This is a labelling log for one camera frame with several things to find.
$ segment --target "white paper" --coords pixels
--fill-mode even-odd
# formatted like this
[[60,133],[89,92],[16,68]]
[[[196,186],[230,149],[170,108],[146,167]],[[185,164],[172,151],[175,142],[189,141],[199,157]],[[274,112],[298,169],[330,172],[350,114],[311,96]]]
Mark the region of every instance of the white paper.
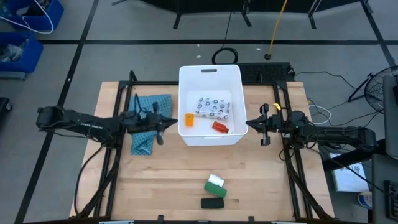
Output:
[[[340,154],[330,153],[329,156],[334,158]],[[351,164],[349,166],[352,170],[356,171],[361,177],[365,178],[363,166],[360,163]],[[336,191],[340,192],[367,192],[369,191],[368,183],[357,175],[353,174],[347,168],[340,168],[332,172],[333,180],[335,182]]]

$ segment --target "blue storage crate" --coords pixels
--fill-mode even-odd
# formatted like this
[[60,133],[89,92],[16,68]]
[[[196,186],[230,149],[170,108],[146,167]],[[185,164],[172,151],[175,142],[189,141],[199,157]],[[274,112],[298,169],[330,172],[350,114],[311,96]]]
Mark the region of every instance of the blue storage crate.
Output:
[[4,48],[8,44],[19,46],[26,39],[29,40],[26,43],[21,58],[16,62],[0,62],[0,71],[32,73],[35,70],[43,51],[43,45],[35,39],[32,33],[0,32],[0,49]]
[[[36,4],[33,0],[12,0],[7,4],[7,8],[10,10],[11,14],[14,16],[5,17],[11,21],[17,22],[19,24],[25,25],[26,23],[22,20],[22,16],[17,16],[16,12],[18,9],[30,6],[31,4]],[[63,7],[59,0],[51,0],[46,13],[52,21],[54,29],[58,27],[58,23],[63,14]],[[25,16],[25,21],[29,24],[29,27],[34,30],[51,30],[51,23],[46,15],[43,16]],[[13,24],[9,22],[17,30],[27,30],[25,27]]]

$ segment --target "fan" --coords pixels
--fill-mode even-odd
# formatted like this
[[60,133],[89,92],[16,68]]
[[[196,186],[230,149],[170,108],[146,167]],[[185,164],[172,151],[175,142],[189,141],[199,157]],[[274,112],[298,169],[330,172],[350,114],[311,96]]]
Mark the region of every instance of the fan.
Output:
[[[366,101],[371,105],[373,109],[376,111],[380,111],[383,113],[384,105],[383,105],[383,77],[390,75],[398,75],[398,66],[393,66],[383,71],[373,75],[370,73],[368,78],[362,82],[362,84],[354,91],[351,96],[348,98],[348,102],[352,102],[359,98],[365,97]],[[356,92],[365,85],[364,95],[353,98]]]

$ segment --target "wooden tabletop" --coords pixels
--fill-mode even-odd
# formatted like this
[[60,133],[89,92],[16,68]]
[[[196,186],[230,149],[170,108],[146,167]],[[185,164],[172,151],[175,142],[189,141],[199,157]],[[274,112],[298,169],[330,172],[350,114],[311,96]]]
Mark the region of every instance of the wooden tabletop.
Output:
[[[95,116],[112,116],[117,87],[117,82],[102,83]],[[288,88],[292,109],[303,111],[310,118],[303,83],[290,82]],[[247,119],[257,118],[262,104],[275,103],[271,86],[244,86],[243,91]],[[178,86],[134,86],[132,94],[135,93],[171,94],[172,117],[177,118]],[[276,112],[276,108],[270,106],[269,114]],[[288,175],[285,163],[278,157],[282,149],[280,134],[271,133],[271,145],[267,147],[260,146],[261,137],[249,128],[233,146],[188,147],[175,124],[166,130],[163,146],[154,144],[151,156],[132,156],[132,139],[126,134],[112,219],[156,220],[158,215],[164,215],[165,220],[238,221],[248,220],[248,216],[258,221],[293,220]],[[99,147],[98,143],[88,141],[83,162]],[[79,210],[98,189],[104,152],[103,149],[83,171],[78,192]],[[320,155],[308,149],[302,149],[301,153],[309,191],[324,210],[334,216]],[[203,189],[210,174],[225,180],[223,187],[228,193],[224,209],[200,207],[201,198],[213,197]],[[298,188],[297,193],[301,216],[305,217]],[[105,192],[101,214],[104,214],[107,199],[108,192]]]

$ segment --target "patterned towel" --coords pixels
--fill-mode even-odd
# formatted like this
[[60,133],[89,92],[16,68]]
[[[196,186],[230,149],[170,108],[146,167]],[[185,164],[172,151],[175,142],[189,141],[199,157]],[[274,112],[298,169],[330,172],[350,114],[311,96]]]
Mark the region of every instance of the patterned towel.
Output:
[[[148,111],[153,112],[152,104],[157,102],[159,105],[158,114],[165,117],[172,116],[172,96],[171,95],[151,95],[151,96],[138,96],[141,108],[147,108]],[[134,111],[134,97],[130,100],[130,109]],[[144,112],[140,113],[141,118],[145,118]],[[152,146],[154,145],[154,138],[156,137],[156,131],[148,131],[145,133],[132,134],[132,155],[144,155],[148,156],[152,154]]]

